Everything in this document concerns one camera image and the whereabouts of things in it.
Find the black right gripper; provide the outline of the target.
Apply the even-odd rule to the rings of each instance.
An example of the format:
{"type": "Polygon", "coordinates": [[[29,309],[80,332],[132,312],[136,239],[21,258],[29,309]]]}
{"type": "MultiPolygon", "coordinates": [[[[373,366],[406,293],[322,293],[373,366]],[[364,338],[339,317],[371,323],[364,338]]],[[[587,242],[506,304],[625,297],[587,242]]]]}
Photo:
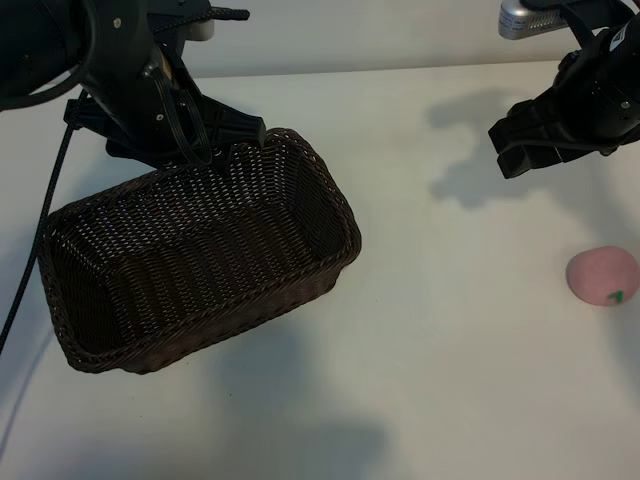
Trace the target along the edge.
{"type": "Polygon", "coordinates": [[[517,103],[488,134],[505,179],[637,142],[639,56],[566,55],[552,94],[517,103]]]}

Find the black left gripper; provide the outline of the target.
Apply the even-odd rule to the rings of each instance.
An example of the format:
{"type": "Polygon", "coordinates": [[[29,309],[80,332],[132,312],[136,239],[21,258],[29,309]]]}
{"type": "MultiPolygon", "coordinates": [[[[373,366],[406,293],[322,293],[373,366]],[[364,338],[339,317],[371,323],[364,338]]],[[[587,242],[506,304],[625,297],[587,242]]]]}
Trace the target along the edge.
{"type": "Polygon", "coordinates": [[[228,175],[242,145],[264,145],[264,120],[202,96],[179,56],[156,43],[147,1],[91,1],[97,47],[64,121],[106,139],[111,157],[156,170],[192,164],[228,175]]]}

